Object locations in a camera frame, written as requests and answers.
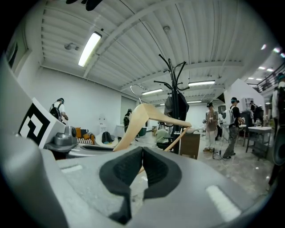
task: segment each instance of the floor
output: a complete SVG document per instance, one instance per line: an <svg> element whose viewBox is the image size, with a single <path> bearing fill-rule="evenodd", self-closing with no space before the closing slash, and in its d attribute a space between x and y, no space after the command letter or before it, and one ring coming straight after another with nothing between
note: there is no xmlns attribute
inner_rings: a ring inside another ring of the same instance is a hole
<svg viewBox="0 0 285 228"><path fill-rule="evenodd" d="M151 132L140 137L132 143L132 146L155 147L155 138ZM216 148L220 150L222 146L222 154L225 152L228 143L224 140L216 141ZM242 140L238 141L235 147L236 155L228 161L214 160L212 154L203 152L205 148L205 136L200 138L200 146L198 160L211 166L221 174L238 183L244 190L254 199L262 199L266 194L268 181L271 175L273 164L266 160L260 159L252 154L251 149L245 153L246 147L242 146ZM138 204L142 204L143 191L147 188L147 175L145 172L139 174L131 185L132 201L136 204L135 208L139 208Z"/></svg>

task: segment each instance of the white shirt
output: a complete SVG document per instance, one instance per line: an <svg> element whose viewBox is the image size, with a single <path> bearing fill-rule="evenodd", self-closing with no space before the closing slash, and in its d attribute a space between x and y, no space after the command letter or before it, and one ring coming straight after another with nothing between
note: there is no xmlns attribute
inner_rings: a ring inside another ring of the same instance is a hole
<svg viewBox="0 0 285 228"><path fill-rule="evenodd" d="M54 107L57 108L57 107L59 106L59 104L61 104L61 103L60 103L60 102L55 102L55 103L54 103ZM64 109L64 105L63 105L63 104L60 105L60 107L59 107L59 112L60 112L60 114L61 114L60 117L59 117L59 121L61 122L62 113L65 112L65 109Z"/></svg>
<svg viewBox="0 0 285 228"><path fill-rule="evenodd" d="M285 87L285 82L281 81L278 85L278 88ZM278 97L278 90L273 92L272 97L272 117L278 118L278 107L277 107L277 97Z"/></svg>

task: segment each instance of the railing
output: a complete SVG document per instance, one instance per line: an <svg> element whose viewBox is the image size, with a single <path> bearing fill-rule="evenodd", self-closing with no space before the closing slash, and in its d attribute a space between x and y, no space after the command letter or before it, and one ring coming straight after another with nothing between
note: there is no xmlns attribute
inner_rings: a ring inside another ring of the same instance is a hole
<svg viewBox="0 0 285 228"><path fill-rule="evenodd" d="M272 74L267 76L263 81L257 84L257 88L253 87L252 84L249 84L252 88L254 88L257 92L261 93L265 91L266 89L270 88L271 86L274 86L278 83L277 81L277 75L279 73L285 74L285 62L281 64Z"/></svg>

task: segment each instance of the striped cloth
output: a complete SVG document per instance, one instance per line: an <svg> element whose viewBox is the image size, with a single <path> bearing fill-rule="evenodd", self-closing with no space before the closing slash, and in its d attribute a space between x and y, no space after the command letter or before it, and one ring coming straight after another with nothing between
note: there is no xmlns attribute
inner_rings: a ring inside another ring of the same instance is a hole
<svg viewBox="0 0 285 228"><path fill-rule="evenodd" d="M77 138L78 143L83 143L83 144L92 144L91 139L84 139L84 138Z"/></svg>

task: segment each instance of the hanger hook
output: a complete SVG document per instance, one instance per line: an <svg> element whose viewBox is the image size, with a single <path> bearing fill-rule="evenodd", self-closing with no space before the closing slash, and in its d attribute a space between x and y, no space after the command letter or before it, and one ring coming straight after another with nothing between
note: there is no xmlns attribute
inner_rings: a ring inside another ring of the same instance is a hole
<svg viewBox="0 0 285 228"><path fill-rule="evenodd" d="M137 94L134 93L134 91L132 90L132 86L139 86L139 87L141 87L143 90L145 90L145 88L144 88L143 86L141 86L141 85L138 85L138 84L133 84L133 85L130 86L130 90L131 90L132 93L139 99L139 102L142 104L141 98L140 98Z"/></svg>

